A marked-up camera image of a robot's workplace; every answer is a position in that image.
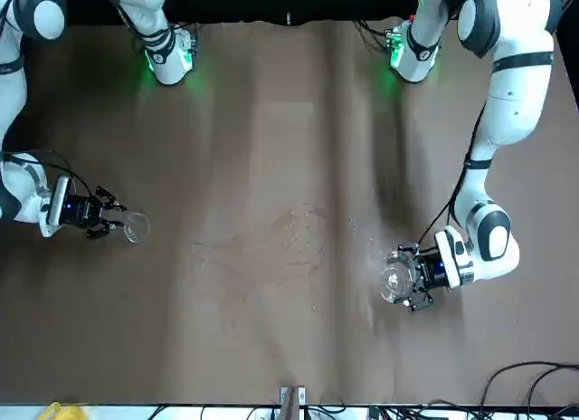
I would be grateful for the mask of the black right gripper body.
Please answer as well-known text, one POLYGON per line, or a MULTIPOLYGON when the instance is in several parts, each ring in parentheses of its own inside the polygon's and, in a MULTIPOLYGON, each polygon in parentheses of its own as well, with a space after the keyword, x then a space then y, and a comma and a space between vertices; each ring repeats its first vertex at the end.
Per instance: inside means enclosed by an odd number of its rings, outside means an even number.
POLYGON ((61 224, 73 225, 85 230, 104 227, 102 211, 104 203, 96 196, 68 194, 62 206, 61 224))

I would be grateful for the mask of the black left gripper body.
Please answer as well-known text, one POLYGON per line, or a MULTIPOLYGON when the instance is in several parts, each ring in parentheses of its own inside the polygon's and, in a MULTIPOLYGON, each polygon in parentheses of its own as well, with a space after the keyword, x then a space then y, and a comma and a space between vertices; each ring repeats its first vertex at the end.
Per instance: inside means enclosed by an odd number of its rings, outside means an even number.
POLYGON ((417 270, 417 287, 421 292, 448 288, 449 281, 439 252, 419 254, 414 260, 417 270))

